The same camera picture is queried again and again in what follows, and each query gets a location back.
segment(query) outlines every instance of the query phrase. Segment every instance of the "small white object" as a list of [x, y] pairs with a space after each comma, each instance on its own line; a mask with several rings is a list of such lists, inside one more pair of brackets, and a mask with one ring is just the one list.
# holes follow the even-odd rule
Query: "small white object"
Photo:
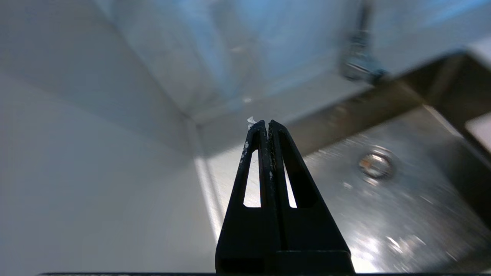
[[247, 119], [247, 122], [250, 123], [248, 126], [247, 126], [247, 129], [249, 130], [255, 123], [257, 123], [256, 121], [254, 121], [254, 116], [251, 116]]
[[465, 128], [491, 152], [491, 113], [467, 121]]

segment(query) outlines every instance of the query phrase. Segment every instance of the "stainless steel sink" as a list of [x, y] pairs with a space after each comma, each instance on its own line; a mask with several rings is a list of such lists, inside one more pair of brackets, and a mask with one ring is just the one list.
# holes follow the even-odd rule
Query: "stainless steel sink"
[[287, 125], [357, 272], [491, 267], [491, 72], [449, 55]]

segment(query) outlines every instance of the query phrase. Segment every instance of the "white wall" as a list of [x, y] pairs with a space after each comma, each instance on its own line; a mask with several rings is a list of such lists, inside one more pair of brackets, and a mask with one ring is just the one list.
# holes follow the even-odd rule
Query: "white wall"
[[[297, 87], [306, 90], [305, 83], [335, 73], [359, 2], [95, 1], [177, 107], [200, 124]], [[387, 49], [399, 56], [413, 51], [400, 45], [415, 34], [491, 6], [490, 0], [373, 2], [370, 31], [377, 58]], [[470, 34], [486, 28], [464, 25], [472, 26], [464, 30]], [[442, 35], [447, 36], [425, 38], [425, 46], [438, 43]], [[391, 62], [404, 64], [400, 58]]]
[[0, 153], [0, 275], [214, 270], [183, 117], [93, 2], [0, 2]]

